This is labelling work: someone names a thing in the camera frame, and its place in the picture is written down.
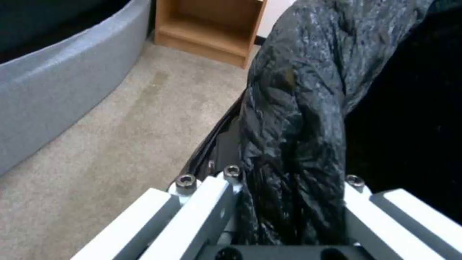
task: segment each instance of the carpet floor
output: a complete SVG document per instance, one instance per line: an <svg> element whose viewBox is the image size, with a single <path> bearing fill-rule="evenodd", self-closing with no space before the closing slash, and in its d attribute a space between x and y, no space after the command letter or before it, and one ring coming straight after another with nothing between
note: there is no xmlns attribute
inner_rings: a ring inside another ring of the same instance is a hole
<svg viewBox="0 0 462 260"><path fill-rule="evenodd" d="M149 187L165 189L246 79L146 42L113 93L0 177L0 259L69 259Z"/></svg>

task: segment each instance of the gray curved wall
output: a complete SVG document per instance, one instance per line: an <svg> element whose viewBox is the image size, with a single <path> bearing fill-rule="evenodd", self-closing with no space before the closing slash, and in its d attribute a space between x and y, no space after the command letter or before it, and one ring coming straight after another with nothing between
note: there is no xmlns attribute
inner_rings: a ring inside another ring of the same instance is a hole
<svg viewBox="0 0 462 260"><path fill-rule="evenodd" d="M146 36L150 0L0 64L0 175L69 128L127 75Z"/></svg>

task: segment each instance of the screw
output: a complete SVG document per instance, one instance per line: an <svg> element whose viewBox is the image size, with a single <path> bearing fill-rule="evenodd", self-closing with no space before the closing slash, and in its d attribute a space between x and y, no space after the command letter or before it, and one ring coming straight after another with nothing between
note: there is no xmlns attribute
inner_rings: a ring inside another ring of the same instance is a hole
<svg viewBox="0 0 462 260"><path fill-rule="evenodd" d="M363 193L363 189L366 183L361 177L358 177L356 175L347 175L346 182L348 182L348 184L351 185L359 193Z"/></svg>
<svg viewBox="0 0 462 260"><path fill-rule="evenodd" d="M241 177L241 170L236 165L228 165L223 170L223 176L231 184L238 184Z"/></svg>
<svg viewBox="0 0 462 260"><path fill-rule="evenodd" d="M197 189L196 177L191 174L182 174L175 180L176 191L181 195L191 195Z"/></svg>

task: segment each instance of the wooden shelf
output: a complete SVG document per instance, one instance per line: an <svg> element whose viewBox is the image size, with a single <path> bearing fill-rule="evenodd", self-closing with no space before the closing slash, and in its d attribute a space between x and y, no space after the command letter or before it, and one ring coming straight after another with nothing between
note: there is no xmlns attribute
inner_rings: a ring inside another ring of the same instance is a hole
<svg viewBox="0 0 462 260"><path fill-rule="evenodd" d="M157 0L155 44L246 68L267 0Z"/></svg>
<svg viewBox="0 0 462 260"><path fill-rule="evenodd" d="M241 57L245 57L249 50L248 33L189 16L170 18L159 26L158 32Z"/></svg>

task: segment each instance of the black garbage bag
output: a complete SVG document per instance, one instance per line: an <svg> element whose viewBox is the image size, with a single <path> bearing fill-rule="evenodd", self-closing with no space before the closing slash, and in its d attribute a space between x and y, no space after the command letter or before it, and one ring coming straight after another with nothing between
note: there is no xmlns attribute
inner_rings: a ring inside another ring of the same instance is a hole
<svg viewBox="0 0 462 260"><path fill-rule="evenodd" d="M239 242L343 244L345 116L431 0L298 0L252 62Z"/></svg>

